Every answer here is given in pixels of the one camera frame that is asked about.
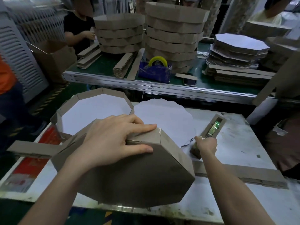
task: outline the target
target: packing tape roll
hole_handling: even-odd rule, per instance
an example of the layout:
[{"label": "packing tape roll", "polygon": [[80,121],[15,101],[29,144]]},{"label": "packing tape roll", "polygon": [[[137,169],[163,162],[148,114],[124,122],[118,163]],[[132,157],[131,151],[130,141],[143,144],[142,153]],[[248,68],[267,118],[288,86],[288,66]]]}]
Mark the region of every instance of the packing tape roll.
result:
[{"label": "packing tape roll", "polygon": [[151,58],[151,60],[149,61],[148,66],[152,66],[153,62],[155,62],[155,61],[160,61],[163,64],[164,67],[168,67],[167,61],[162,56],[155,56],[155,57]]}]

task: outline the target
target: mobile phone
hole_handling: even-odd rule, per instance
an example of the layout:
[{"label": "mobile phone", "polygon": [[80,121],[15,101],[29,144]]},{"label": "mobile phone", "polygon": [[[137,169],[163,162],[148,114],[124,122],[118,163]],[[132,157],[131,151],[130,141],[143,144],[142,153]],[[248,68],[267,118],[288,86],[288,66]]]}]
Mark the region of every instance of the mobile phone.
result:
[{"label": "mobile phone", "polygon": [[195,87],[196,86],[196,81],[195,80],[191,80],[191,79],[185,79],[183,78],[183,85],[184,86],[190,86],[190,87]]}]

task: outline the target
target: stack of octagonal boxes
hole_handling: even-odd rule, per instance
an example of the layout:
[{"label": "stack of octagonal boxes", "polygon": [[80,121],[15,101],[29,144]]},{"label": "stack of octagonal boxes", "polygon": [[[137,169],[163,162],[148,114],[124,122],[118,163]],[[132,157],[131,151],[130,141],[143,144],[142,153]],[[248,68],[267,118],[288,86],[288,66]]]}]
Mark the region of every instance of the stack of octagonal boxes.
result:
[{"label": "stack of octagonal boxes", "polygon": [[164,57],[172,73],[185,73],[197,55],[209,11],[173,4],[147,2],[145,54]]},{"label": "stack of octagonal boxes", "polygon": [[101,51],[111,54],[132,53],[142,48],[142,14],[121,13],[94,18],[95,34]]}]

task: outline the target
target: white paper sheet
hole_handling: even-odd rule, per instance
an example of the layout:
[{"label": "white paper sheet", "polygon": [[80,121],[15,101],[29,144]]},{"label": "white paper sheet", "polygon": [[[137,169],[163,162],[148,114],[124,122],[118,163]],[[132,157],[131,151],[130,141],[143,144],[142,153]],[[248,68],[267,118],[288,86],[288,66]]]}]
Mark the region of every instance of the white paper sheet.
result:
[{"label": "white paper sheet", "polygon": [[145,124],[157,124],[179,147],[196,135],[192,115],[175,102],[150,99],[136,105],[134,113]]},{"label": "white paper sheet", "polygon": [[253,39],[245,35],[235,35],[229,33],[217,34],[216,39],[229,45],[246,49],[263,50],[270,48],[263,41]]},{"label": "white paper sheet", "polygon": [[101,94],[79,100],[62,116],[63,132],[74,135],[97,118],[130,112],[131,108],[125,99],[116,96]]}]

